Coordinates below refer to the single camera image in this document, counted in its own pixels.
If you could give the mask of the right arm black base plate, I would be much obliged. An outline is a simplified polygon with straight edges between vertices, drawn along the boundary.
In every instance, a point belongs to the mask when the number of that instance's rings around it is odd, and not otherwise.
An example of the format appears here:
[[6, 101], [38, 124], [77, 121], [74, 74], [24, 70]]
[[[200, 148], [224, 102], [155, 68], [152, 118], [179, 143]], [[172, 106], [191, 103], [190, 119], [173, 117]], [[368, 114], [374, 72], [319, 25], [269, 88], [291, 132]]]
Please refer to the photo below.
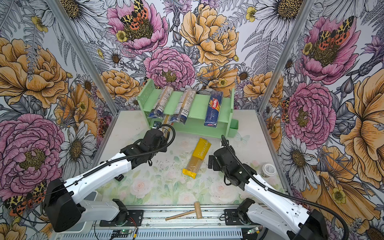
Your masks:
[[243, 213], [239, 214], [237, 209], [224, 209], [224, 221], [226, 226], [257, 225], [257, 223], [246, 218]]

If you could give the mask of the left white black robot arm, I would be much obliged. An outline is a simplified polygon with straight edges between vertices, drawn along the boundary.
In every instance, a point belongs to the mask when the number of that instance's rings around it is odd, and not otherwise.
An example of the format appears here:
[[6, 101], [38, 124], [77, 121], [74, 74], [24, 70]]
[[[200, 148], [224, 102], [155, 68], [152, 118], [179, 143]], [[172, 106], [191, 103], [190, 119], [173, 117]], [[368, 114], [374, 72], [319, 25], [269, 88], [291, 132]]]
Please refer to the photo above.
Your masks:
[[166, 152], [174, 137], [166, 138], [160, 129], [148, 130], [142, 139], [120, 150], [99, 166], [67, 180], [56, 179], [48, 184], [44, 211], [57, 233], [82, 222], [106, 221], [118, 226], [129, 219], [126, 206], [119, 199], [109, 202], [87, 201], [93, 191], [114, 178], [142, 164], [152, 164], [159, 152]]

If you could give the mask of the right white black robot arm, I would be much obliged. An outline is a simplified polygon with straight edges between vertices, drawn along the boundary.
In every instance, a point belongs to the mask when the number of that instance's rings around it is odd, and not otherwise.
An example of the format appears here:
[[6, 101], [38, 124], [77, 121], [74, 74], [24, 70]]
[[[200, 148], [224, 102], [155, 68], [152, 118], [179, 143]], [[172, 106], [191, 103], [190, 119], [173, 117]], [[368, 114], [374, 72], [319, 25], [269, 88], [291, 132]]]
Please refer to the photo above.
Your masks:
[[274, 188], [250, 166], [240, 165], [227, 148], [209, 156], [209, 169], [222, 172], [225, 183], [239, 187], [251, 198], [246, 198], [230, 214], [242, 225], [262, 225], [285, 240], [326, 240], [329, 237], [326, 220], [317, 210], [274, 194]]

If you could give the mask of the clear spaghetti bag white label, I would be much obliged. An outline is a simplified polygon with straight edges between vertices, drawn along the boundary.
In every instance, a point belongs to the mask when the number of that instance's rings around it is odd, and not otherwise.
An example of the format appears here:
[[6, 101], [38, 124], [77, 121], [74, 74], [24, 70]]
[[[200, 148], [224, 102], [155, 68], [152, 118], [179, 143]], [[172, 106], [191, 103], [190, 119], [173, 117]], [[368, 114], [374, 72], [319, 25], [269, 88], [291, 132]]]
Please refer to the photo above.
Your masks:
[[174, 114], [171, 117], [171, 122], [178, 122], [185, 124], [190, 112], [190, 108], [193, 104], [197, 91], [186, 90], [181, 96], [179, 103], [175, 109]]

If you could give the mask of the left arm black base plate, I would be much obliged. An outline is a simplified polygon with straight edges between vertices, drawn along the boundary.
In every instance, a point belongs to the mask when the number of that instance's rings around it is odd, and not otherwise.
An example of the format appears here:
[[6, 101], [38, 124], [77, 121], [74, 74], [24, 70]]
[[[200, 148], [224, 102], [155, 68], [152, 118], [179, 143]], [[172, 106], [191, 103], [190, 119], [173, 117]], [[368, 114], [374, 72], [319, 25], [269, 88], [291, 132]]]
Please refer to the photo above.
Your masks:
[[142, 225], [143, 210], [127, 210], [126, 213], [118, 214], [111, 221], [100, 221], [100, 227], [140, 227]]

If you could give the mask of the yellow spaghetti bag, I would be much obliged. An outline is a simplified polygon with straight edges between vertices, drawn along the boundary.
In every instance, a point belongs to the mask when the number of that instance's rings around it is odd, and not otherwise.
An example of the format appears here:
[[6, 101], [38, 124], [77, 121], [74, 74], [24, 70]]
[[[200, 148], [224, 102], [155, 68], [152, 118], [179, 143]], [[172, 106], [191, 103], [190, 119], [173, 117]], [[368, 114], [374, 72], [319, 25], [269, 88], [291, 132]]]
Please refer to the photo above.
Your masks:
[[191, 156], [191, 159], [186, 168], [182, 170], [185, 176], [193, 179], [196, 178], [198, 171], [211, 147], [211, 143], [203, 138], [200, 138]]

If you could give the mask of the red-ended clear spaghetti bag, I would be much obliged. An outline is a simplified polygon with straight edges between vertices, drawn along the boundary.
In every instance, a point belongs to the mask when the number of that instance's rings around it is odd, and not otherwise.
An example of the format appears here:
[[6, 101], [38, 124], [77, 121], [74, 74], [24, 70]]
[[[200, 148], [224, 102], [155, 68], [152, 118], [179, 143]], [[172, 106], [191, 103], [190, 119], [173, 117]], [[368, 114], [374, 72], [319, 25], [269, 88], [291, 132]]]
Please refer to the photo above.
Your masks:
[[[163, 119], [163, 125], [166, 124], [166, 125], [171, 125], [171, 116], [170, 115], [165, 115], [164, 116], [164, 119]], [[167, 137], [171, 131], [171, 129], [167, 126], [163, 126], [161, 127], [161, 131], [164, 133], [164, 136]]]

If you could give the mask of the clear spaghetti bag dark end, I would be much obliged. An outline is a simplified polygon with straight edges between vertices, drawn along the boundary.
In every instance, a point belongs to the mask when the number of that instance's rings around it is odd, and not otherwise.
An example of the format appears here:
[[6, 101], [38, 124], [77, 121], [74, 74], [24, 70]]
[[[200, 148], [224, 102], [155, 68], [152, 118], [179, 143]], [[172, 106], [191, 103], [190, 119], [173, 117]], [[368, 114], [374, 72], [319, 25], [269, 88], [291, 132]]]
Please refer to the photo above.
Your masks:
[[164, 117], [164, 109], [165, 109], [166, 104], [168, 103], [169, 98], [170, 98], [170, 96], [174, 90], [175, 90], [175, 88], [171, 84], [168, 84], [162, 88], [162, 91], [159, 94], [157, 102], [154, 104], [153, 109], [149, 113], [149, 118], [162, 119]]

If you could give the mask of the blue Barilla spaghetti bag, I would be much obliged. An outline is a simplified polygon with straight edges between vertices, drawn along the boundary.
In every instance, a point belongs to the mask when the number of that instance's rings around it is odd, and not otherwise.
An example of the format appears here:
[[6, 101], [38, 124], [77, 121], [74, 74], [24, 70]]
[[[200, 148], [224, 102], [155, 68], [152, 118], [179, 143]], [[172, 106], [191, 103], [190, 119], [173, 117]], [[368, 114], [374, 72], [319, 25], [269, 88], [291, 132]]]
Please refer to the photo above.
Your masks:
[[211, 92], [204, 126], [213, 127], [213, 128], [217, 127], [222, 100], [223, 100], [223, 92], [220, 92], [220, 91]]

